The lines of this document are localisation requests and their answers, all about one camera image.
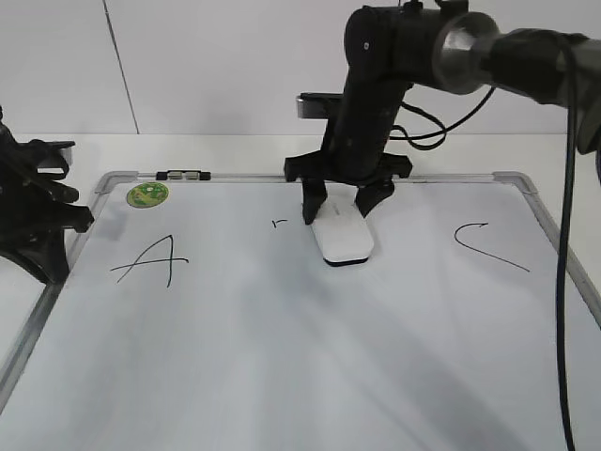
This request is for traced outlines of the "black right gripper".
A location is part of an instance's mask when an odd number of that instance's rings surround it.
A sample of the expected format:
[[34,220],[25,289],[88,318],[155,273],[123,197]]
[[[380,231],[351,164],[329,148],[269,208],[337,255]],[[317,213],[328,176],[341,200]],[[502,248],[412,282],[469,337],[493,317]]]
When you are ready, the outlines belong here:
[[347,81],[338,115],[325,119],[327,127],[320,149],[285,159],[285,179],[302,179],[302,218],[306,225],[314,222],[328,197],[324,180],[362,186],[355,205],[366,218],[394,193],[392,181],[377,180],[410,175],[408,157],[384,152],[410,88],[411,83],[400,79]]

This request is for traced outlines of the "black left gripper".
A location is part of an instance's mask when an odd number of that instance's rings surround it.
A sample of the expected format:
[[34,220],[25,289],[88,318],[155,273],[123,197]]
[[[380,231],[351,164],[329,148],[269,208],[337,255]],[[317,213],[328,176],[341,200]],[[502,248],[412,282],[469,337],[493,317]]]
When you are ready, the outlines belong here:
[[69,275],[63,230],[83,234],[94,216],[62,183],[69,171],[37,168],[31,141],[19,142],[1,126],[1,257],[42,284],[59,284]]

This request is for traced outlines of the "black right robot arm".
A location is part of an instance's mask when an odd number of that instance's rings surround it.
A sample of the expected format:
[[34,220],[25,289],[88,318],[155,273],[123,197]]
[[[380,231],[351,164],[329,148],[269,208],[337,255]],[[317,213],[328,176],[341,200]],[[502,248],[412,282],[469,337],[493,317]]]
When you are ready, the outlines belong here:
[[520,28],[503,33],[465,1],[419,1],[353,12],[344,34],[347,78],[339,94],[302,93],[302,118],[327,122],[321,147],[285,160],[285,178],[302,184],[302,217],[311,224],[326,183],[357,188],[367,215],[393,193],[411,163],[385,152],[406,93],[427,86],[455,95],[483,86],[567,109],[578,152],[600,149],[600,43],[582,34]]

